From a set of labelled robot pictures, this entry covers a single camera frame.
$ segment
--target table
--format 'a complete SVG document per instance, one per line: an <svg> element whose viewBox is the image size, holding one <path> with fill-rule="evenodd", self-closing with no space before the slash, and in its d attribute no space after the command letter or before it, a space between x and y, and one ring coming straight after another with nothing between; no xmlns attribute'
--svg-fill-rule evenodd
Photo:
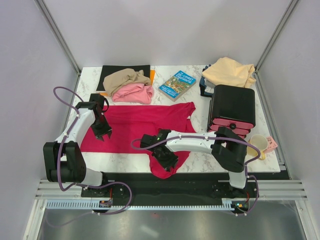
<svg viewBox="0 0 320 240"><path fill-rule="evenodd" d="M154 96L152 105L173 105L179 103L194 102L195 111L191 116L191 123L197 133L205 132L207 127L209 97L200 96L199 81L201 78L204 65L183 65L183 66L152 66L155 70L153 81ZM195 85L189 89L176 102L172 102L165 95L158 91L158 87L166 80L172 77L178 71L183 71L186 74L196 79ZM82 97L84 101L88 101L91 93L96 92L102 67L84 67L81 73L76 93ZM251 87L255 91L255 115L256 126L247 135L246 141L254 134L261 134L265 137L270 136L267 127L266 118L263 113L261 101L257 94L255 85ZM110 97L107 97L110 105L140 105L139 103L128 102L112 102ZM74 98L73 105L79 102L77 97ZM150 173L149 157L147 154L124 154L124 153L97 153L97 152L82 152L86 166L90 169L109 172L109 173ZM249 160L251 156L246 156L245 160ZM256 160L248 164L249 172L259 173L276 173L280 172L280 167L276 153L270 152L266 154L265 160ZM181 166L177 173L224 173L223 169L212 155L191 152L188 159Z"/></svg>

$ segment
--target red cloth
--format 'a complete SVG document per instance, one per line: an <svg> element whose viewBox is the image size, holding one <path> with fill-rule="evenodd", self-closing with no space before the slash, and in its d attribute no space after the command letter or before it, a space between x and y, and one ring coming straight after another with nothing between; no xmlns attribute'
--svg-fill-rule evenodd
<svg viewBox="0 0 320 240"><path fill-rule="evenodd" d="M104 115L112 127L111 138L109 139L105 135L103 137L104 141L99 141L95 138L92 129L89 128L83 138L80 149L82 152L93 153L146 153L149 155L151 172L159 178L166 179L177 172L177 169L186 161L190 152L176 152L178 163L175 168L172 168L168 172L151 156L152 152L135 150L131 147L131 142L135 139L141 139L144 134L157 135L159 129L195 133L191 121L188 119L195 109L193 102L179 103L171 106L110 106Z"/></svg>

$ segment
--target wall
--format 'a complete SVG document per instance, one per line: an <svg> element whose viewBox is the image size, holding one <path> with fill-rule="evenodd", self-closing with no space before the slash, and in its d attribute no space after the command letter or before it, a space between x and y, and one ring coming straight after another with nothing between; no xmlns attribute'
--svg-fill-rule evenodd
<svg viewBox="0 0 320 240"><path fill-rule="evenodd" d="M304 183L320 226L320 2L300 1L260 76L286 163Z"/></svg>
<svg viewBox="0 0 320 240"><path fill-rule="evenodd" d="M256 64L290 0L45 0L80 67Z"/></svg>
<svg viewBox="0 0 320 240"><path fill-rule="evenodd" d="M0 31L0 238L17 240L45 176L42 147L67 113L52 89L77 76L33 0L1 1Z"/></svg>

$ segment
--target white marble table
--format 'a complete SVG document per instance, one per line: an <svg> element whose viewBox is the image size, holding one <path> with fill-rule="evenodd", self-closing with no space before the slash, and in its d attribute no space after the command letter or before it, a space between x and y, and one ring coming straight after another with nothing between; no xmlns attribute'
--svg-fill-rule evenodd
<svg viewBox="0 0 320 240"><path fill-rule="evenodd" d="M155 70L153 81L154 97L152 98L152 105L173 105L178 103L194 102L195 111L191 116L191 123L197 133L205 132L208 110L209 110L209 97L200 96L199 81L201 72L204 68L203 65L188 65L188 66L152 66L151 69ZM172 102L166 96L158 91L158 86L163 84L171 76L179 70L187 73L188 75L196 78L195 85L189 89L182 97L176 102ZM76 93L88 101L90 94L95 93L102 67L84 67L81 73L79 84ZM247 135L246 140L254 134L261 134L266 137L270 136L266 119L262 110L261 102L257 94L256 87L252 89L255 91L255 114L256 126ZM108 97L110 105L140 105L139 103L127 102L112 102ZM79 102L77 97L74 98L73 105ZM149 157L147 154L124 154L124 153L96 153L96 152L82 152L83 158L88 168L102 171L102 172L117 172L117 173L150 173ZM266 155L265 160L256 160L248 164L249 172L260 173L275 173L280 172L280 167L275 152L270 152ZM178 173L201 173L201 172L226 172L212 155L191 152L188 159L182 167L177 171Z"/></svg>

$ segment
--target mug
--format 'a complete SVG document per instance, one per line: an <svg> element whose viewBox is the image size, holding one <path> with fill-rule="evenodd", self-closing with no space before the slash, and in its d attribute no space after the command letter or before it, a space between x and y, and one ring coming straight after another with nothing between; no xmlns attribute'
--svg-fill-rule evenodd
<svg viewBox="0 0 320 240"><path fill-rule="evenodd" d="M249 144L255 146L257 149L260 150L261 156L259 157L260 160L265 160L266 155L264 153L264 150L268 148L268 140L266 137L260 135L260 134L255 134L253 135L250 140L248 141ZM254 150L252 147L247 147L246 149L247 153L251 156L256 157L258 155L257 151Z"/></svg>

